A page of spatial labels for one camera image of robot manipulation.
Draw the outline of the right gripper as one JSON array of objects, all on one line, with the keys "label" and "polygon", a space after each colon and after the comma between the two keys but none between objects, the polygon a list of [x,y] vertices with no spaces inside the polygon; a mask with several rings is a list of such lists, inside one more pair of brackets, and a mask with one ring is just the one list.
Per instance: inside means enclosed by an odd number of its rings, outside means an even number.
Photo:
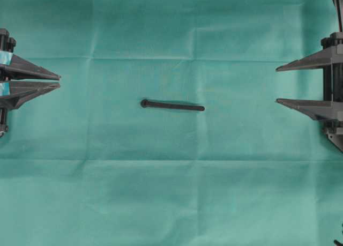
[{"label": "right gripper", "polygon": [[276,68],[276,72],[323,69],[323,97],[318,100],[276,99],[315,121],[323,121],[327,139],[342,150],[342,32],[335,32],[321,40],[323,50],[300,60]]}]

